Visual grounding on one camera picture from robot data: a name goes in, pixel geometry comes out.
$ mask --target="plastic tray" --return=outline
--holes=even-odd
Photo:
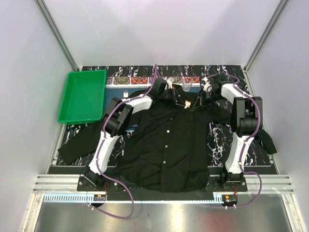
[[[106,70],[69,73],[58,122],[73,125],[99,121],[104,109],[105,87]]]

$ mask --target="shirt placket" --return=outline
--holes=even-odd
[[[169,154],[171,149],[170,140],[171,140],[171,130],[172,130],[172,121],[173,117],[169,119],[166,123],[165,130],[163,132],[163,153],[162,153],[162,160],[161,160],[161,191],[166,192],[168,190],[169,184]]]

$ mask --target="white wall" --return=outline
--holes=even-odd
[[[0,230],[18,231],[58,129],[70,66],[34,0],[0,1]]]
[[[79,66],[246,64],[280,0],[45,0]]]
[[[309,1],[290,1],[249,70],[281,172],[309,228]]]

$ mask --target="metal floor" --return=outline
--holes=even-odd
[[[249,202],[239,195],[238,205]],[[80,203],[43,203],[36,232],[290,232],[280,195],[261,195],[251,206],[224,210],[218,205],[136,204],[134,217],[119,220]],[[128,215],[130,204],[105,204],[102,209]]]

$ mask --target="marble-patterned tabletop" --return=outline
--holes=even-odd
[[[84,66],[82,71],[88,70],[107,70],[107,88],[119,87],[146,87],[149,86],[154,74],[154,66]],[[237,65],[170,65],[158,66],[160,75],[163,78],[173,77],[174,82],[181,84],[188,78],[193,79],[194,85],[199,85],[198,80],[200,76],[209,76],[216,73],[228,73],[237,76],[241,79],[239,87],[248,92],[246,81],[243,71]],[[232,104],[227,100],[220,100],[217,104],[224,107],[226,110],[231,111]],[[70,138],[76,135],[87,125],[71,125],[66,126],[63,136],[62,144],[65,144]],[[233,135],[230,126],[221,123],[209,123],[209,134],[207,139],[208,151],[205,155],[209,156],[209,166],[222,166],[228,158]],[[124,154],[124,147],[126,140],[134,133],[127,131],[126,134],[120,136],[116,142],[112,155],[109,160],[109,167],[117,165],[117,157]],[[94,156],[94,152],[79,158],[70,166],[85,166],[90,163]],[[57,166],[65,165],[61,156],[58,156]],[[254,140],[249,148],[246,166],[269,166],[270,160],[268,153],[263,148],[260,141]]]

